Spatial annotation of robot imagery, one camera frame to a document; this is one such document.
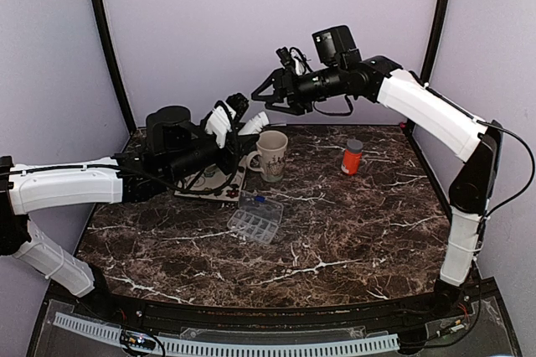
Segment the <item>small white pill bottle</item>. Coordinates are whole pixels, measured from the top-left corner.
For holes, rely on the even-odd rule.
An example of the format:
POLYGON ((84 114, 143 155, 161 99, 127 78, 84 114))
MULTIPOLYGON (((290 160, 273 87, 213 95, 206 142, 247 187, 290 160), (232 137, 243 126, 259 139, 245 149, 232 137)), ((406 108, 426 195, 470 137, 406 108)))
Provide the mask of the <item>small white pill bottle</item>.
POLYGON ((261 111, 251 119, 239 130, 239 136, 260 134, 262 130, 270 124, 269 118, 264 111, 261 111))

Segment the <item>clear plastic pill organizer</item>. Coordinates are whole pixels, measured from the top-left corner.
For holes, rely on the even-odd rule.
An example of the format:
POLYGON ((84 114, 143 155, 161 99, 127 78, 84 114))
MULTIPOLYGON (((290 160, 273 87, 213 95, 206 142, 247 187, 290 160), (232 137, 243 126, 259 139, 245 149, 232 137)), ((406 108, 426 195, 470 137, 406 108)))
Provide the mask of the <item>clear plastic pill organizer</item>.
POLYGON ((227 227, 248 241, 268 245, 279 230, 283 211, 284 205, 273 199, 242 191, 238 208, 229 218, 227 227))

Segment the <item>orange pill bottle grey cap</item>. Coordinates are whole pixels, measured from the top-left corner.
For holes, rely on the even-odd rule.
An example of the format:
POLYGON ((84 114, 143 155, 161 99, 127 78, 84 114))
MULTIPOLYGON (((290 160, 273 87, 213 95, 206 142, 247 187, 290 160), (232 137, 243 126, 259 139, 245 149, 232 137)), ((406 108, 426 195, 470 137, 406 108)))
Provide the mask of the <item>orange pill bottle grey cap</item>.
POLYGON ((363 143, 361 141, 357 139, 347 140, 341 164, 341 169, 345 174, 354 176, 358 172, 362 151, 363 143))

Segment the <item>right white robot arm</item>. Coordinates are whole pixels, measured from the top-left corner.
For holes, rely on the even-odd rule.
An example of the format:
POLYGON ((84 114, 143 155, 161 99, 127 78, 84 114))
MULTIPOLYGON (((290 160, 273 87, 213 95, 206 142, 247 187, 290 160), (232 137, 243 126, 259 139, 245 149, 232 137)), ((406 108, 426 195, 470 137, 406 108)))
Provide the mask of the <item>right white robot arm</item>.
POLYGON ((291 51, 276 51, 282 67, 253 91, 251 98, 272 111, 301 116, 319 101, 334 96, 360 96, 404 115, 443 142, 463 167, 449 188, 451 232, 439 279, 442 287, 427 301, 435 318, 445 318, 458 307, 482 239, 485 214, 498 171, 502 135, 498 122, 486 124, 456 103, 418 81, 391 59, 362 59, 348 26, 313 34, 320 62, 325 66, 306 74, 296 72, 291 51))

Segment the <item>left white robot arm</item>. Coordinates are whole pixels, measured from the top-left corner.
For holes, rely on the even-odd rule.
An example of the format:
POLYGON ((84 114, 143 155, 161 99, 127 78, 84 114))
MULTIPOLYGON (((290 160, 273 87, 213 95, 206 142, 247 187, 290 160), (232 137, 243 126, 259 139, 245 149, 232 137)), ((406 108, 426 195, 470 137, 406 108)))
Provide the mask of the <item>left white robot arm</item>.
POLYGON ((168 189, 182 194, 209 195, 185 178, 215 165, 226 175, 224 189, 239 163, 269 123, 265 113, 246 123, 246 105, 220 101, 196 125, 184 106, 166 106, 146 119, 142 149, 89 162, 49 166, 15 164, 1 158, 1 253, 32 266, 57 282, 100 320, 118 313, 99 269, 52 241, 31 221, 35 210, 73 204, 139 203, 168 189))

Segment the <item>cream ceramic mug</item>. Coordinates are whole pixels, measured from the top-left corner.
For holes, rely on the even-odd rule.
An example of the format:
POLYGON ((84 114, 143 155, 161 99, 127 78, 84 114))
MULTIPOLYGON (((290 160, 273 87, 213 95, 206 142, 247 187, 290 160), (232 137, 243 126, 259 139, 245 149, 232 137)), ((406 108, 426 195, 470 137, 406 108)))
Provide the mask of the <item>cream ceramic mug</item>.
POLYGON ((265 131, 259 136, 255 151, 246 157, 246 167, 268 183, 282 180, 286 166, 288 137, 279 131, 265 131))

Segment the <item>floral rectangular ceramic plate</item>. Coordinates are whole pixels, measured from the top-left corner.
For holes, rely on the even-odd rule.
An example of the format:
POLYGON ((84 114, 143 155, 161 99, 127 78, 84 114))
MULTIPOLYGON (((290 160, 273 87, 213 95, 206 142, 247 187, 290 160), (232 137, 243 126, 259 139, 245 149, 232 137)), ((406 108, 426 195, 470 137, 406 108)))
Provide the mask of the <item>floral rectangular ceramic plate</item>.
MULTIPOLYGON (((237 202, 240 197, 240 191, 243 188, 245 173, 246 157, 242 157, 233 180, 220 190, 217 190, 211 194, 181 194, 178 191, 175 191, 173 194, 181 198, 206 199, 219 202, 237 202)), ((198 179, 195 180, 197 175, 198 173, 193 173, 183 179, 183 182, 186 186, 189 186, 190 183, 193 182, 193 185, 190 188, 190 190, 193 192, 212 191, 219 188, 229 179, 229 175, 225 175, 215 164, 207 167, 198 177, 198 179)))

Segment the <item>left black frame post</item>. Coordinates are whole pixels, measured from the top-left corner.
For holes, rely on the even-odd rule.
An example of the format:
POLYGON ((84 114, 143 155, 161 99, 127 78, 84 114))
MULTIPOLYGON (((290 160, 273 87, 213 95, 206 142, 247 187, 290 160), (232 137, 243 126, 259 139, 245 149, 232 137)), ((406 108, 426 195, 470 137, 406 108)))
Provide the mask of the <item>left black frame post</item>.
POLYGON ((121 116, 125 122, 129 134, 137 130, 137 125, 131 110, 129 100, 127 99, 126 89, 121 78, 120 68, 116 58, 116 52, 112 43, 110 27, 106 16, 106 7, 104 0, 91 0, 95 24, 100 38, 100 45, 105 58, 109 76, 111 78, 112 88, 121 111, 121 116))

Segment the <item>black frame post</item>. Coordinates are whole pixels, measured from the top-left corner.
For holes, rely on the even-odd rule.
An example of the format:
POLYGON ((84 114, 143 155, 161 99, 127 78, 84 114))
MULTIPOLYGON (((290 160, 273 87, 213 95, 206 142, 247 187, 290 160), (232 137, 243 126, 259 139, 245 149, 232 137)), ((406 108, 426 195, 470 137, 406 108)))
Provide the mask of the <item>black frame post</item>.
POLYGON ((420 78, 429 81, 436 62, 446 11, 449 0, 436 0, 434 17, 430 27, 430 36, 426 47, 425 58, 420 71, 420 78))
POLYGON ((111 78, 112 88, 121 111, 121 116, 125 122, 129 134, 137 130, 137 125, 131 110, 129 100, 127 99, 126 89, 121 78, 120 68, 116 58, 116 52, 112 43, 110 27, 106 16, 106 7, 104 0, 91 0, 95 24, 100 38, 100 45, 105 58, 109 76, 111 78))

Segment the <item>right black frame post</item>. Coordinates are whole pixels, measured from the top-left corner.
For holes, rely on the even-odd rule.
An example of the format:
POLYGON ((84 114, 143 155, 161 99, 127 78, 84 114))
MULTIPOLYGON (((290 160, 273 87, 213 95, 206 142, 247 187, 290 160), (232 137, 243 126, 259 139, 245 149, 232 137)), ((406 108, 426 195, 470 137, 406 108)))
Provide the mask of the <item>right black frame post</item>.
POLYGON ((420 78, 429 81, 436 62, 446 11, 449 0, 436 0, 434 17, 430 27, 430 36, 426 47, 425 58, 420 71, 420 78))

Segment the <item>black front rail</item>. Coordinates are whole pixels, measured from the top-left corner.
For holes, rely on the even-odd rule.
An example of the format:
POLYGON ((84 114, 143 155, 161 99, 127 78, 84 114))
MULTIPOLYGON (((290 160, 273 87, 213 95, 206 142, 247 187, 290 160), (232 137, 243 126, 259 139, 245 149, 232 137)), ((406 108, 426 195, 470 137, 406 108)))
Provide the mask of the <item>black front rail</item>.
POLYGON ((187 327, 245 331, 339 329, 414 329, 440 318, 469 319, 476 308, 468 296, 451 306, 434 308, 435 297, 424 294, 379 303, 358 303, 320 308, 219 308, 165 303, 108 294, 76 302, 88 314, 123 323, 132 329, 178 331, 187 327))

